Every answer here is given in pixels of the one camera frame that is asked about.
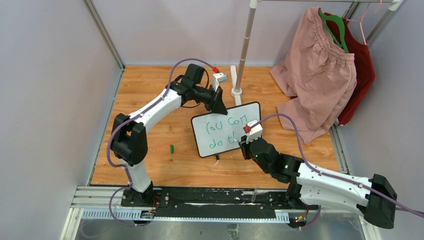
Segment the white whiteboard black frame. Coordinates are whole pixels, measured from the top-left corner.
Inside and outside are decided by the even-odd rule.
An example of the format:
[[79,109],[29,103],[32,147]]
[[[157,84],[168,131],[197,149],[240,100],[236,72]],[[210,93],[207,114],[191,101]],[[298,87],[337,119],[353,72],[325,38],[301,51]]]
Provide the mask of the white whiteboard black frame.
[[199,157],[219,155],[240,146],[233,138],[241,140],[243,127],[252,120],[261,119],[259,102],[249,102],[227,109],[228,114],[205,113],[191,118],[191,126]]

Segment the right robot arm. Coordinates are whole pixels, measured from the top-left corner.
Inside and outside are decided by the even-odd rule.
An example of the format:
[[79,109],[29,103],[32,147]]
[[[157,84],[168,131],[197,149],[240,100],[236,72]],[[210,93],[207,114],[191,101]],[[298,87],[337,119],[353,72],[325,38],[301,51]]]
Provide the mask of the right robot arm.
[[264,173],[288,184],[285,201],[290,208],[316,205],[344,210],[379,228],[394,228],[396,205],[390,200],[396,200],[397,193],[386,177],[327,170],[300,157],[279,153],[261,137],[248,142],[247,136],[242,136],[239,146],[244,159],[253,160]]

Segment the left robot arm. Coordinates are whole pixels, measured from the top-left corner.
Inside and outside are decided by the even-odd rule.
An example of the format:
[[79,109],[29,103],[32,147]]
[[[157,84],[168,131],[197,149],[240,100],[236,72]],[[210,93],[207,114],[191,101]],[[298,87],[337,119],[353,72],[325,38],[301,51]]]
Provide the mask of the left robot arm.
[[111,166],[125,170],[128,187],[123,196],[130,202],[142,207],[157,203],[158,196],[154,195],[144,159],[148,153],[147,135],[160,120],[189,101],[204,104],[209,113],[227,115],[220,84],[226,82],[228,76],[216,67],[212,70],[213,75],[207,77],[208,85],[201,86],[207,71],[191,63],[184,74],[170,79],[149,104],[129,115],[120,113],[115,117],[106,157]]

